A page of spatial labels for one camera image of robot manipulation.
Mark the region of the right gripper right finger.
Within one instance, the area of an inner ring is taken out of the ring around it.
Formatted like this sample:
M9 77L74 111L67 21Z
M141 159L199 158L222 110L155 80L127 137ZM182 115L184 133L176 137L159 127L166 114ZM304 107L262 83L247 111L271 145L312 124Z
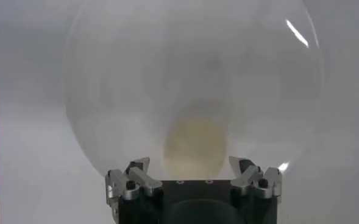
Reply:
M269 167L264 172L251 160L235 156L229 156L229 164L235 175L230 184L240 195L252 193L260 199L282 195L282 173L278 168Z

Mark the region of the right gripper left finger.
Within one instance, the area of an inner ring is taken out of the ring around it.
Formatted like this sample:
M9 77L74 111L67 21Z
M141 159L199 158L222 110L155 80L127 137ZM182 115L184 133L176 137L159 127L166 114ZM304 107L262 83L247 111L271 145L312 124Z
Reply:
M131 161L125 171L109 170L105 176L106 202L110 207L120 199L136 200L142 194L154 197L163 187L163 182L147 174L150 159L144 157Z

